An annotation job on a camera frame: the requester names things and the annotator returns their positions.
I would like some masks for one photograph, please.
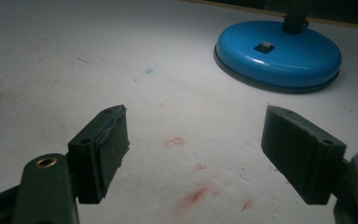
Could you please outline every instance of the white table surface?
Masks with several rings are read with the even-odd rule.
[[[306,205],[260,139],[277,105],[346,143],[346,159],[358,153],[358,29],[312,23],[340,48],[340,75],[280,94],[213,59],[225,28],[255,20],[282,19],[173,0],[0,0],[0,192],[125,105],[131,149],[101,204],[79,205],[81,223],[334,223],[335,197]]]

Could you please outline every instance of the blue lamp base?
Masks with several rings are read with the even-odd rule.
[[[326,88],[341,65],[341,53],[333,41],[310,29],[287,34],[277,21],[228,27],[219,36],[214,56],[224,71],[240,81],[289,93]]]

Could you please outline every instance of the white surface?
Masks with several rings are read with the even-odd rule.
[[[123,104],[131,149],[103,202],[79,205],[82,223],[334,223],[334,197],[304,204],[260,138],[277,105],[346,143],[347,159],[358,153],[358,30],[312,23],[340,48],[341,73],[289,95],[242,84],[213,60],[225,28],[254,20],[282,19],[168,0],[0,0],[0,192]]]

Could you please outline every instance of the blue round base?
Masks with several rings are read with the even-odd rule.
[[[304,29],[297,35],[282,22],[247,21],[228,27],[214,50],[219,65],[248,84],[271,91],[311,92],[331,84],[341,64],[338,47]]]

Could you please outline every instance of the blue mark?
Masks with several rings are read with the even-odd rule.
[[[147,74],[151,74],[153,71],[154,71],[154,67],[148,67],[148,68],[146,69],[146,73],[147,73]]]

